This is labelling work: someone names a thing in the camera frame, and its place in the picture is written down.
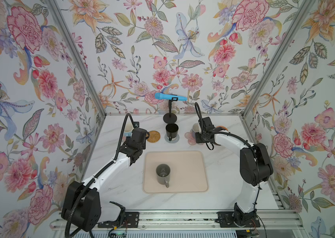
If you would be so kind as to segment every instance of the white marble tabletop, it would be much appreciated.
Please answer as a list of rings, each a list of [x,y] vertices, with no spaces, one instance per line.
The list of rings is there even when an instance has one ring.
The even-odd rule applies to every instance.
[[[161,134],[161,139],[156,143],[146,142],[146,150],[143,151],[140,158],[110,182],[104,193],[105,199],[117,202],[125,206],[127,210],[233,209],[243,182],[239,172],[240,159],[238,155],[223,146],[215,146],[214,150],[209,150],[205,144],[189,145],[184,134],[191,130],[194,123],[198,122],[197,115],[178,114],[176,124],[179,126],[180,139],[175,144],[167,143],[164,139],[166,123],[162,116],[132,116],[134,121],[140,122],[140,128],[147,131],[158,131]],[[215,126],[226,126],[231,133],[247,139],[238,116],[214,115],[210,118]],[[85,178],[97,172],[114,156],[123,120],[124,115],[106,117]],[[209,186],[207,192],[148,194],[142,190],[143,169],[147,152],[187,150],[198,150],[203,153]],[[262,187],[256,208],[278,209],[268,185]]]

